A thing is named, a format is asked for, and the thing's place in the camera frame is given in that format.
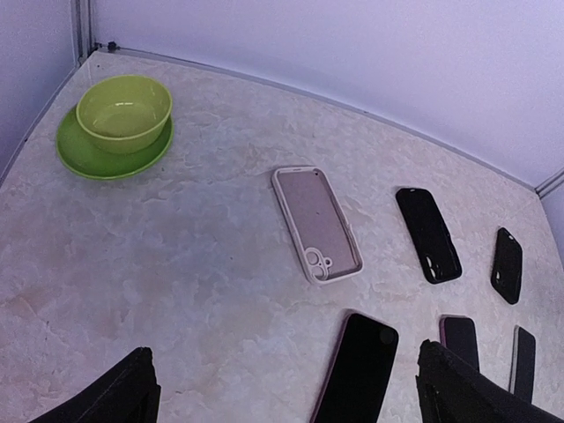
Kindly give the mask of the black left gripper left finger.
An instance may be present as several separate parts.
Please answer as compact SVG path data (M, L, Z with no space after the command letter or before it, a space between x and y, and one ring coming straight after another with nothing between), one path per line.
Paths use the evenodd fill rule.
M161 387L152 350L138 347L105 374L36 422L155 422Z

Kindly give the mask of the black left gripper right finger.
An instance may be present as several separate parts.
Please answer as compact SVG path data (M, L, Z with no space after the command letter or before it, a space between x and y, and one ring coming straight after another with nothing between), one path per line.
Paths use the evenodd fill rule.
M419 348L416 385L424 422L560 422L484 377L436 341Z

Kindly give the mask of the large black phone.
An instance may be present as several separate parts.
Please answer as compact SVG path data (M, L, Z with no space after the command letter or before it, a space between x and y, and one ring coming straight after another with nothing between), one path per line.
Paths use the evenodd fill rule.
M376 422L397 353L398 332L360 313L345 319L313 422Z

